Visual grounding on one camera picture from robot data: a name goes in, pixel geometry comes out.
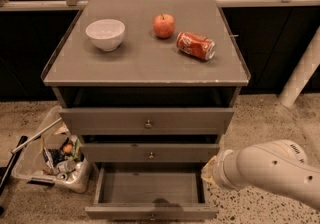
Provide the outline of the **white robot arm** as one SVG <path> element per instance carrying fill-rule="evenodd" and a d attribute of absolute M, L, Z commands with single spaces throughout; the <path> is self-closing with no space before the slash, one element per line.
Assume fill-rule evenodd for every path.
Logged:
<path fill-rule="evenodd" d="M 320 169 L 290 140 L 221 151 L 203 167 L 201 178 L 229 190 L 254 186 L 320 210 Z"/>

